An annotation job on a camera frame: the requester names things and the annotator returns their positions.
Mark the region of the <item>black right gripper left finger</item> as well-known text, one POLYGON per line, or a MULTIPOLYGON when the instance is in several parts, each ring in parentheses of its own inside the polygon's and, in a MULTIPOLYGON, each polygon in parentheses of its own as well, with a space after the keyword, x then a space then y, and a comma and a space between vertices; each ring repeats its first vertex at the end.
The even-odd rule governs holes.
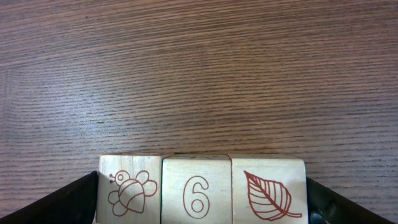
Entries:
POLYGON ((1 218, 1 224, 92 224, 97 204, 98 173, 88 175, 1 218))

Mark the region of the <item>white block blue side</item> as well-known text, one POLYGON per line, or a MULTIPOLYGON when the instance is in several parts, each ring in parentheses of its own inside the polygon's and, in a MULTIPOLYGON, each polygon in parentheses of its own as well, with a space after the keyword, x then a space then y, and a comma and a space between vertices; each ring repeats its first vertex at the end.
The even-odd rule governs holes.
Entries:
POLYGON ((165 153, 99 157, 97 223, 160 223, 165 153))

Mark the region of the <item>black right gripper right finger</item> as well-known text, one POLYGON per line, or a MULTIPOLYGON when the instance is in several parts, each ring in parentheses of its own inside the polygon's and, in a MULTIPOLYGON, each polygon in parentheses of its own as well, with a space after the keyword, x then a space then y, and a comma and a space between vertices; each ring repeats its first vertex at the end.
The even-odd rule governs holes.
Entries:
POLYGON ((394 224, 307 177, 310 224, 394 224))

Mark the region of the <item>white block leaf picture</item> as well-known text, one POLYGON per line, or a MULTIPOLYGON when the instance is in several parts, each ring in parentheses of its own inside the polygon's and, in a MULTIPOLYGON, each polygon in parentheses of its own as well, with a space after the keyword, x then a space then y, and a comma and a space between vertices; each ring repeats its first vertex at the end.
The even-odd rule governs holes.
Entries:
POLYGON ((303 160, 280 154, 228 154, 233 223, 308 223, 303 160))

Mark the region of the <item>white block green side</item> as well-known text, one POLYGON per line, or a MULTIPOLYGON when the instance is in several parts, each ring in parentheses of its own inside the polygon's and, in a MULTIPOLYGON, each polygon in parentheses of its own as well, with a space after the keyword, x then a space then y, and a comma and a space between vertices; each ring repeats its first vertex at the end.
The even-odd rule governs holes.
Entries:
POLYGON ((162 164, 162 223, 231 223, 231 161, 176 154, 162 164))

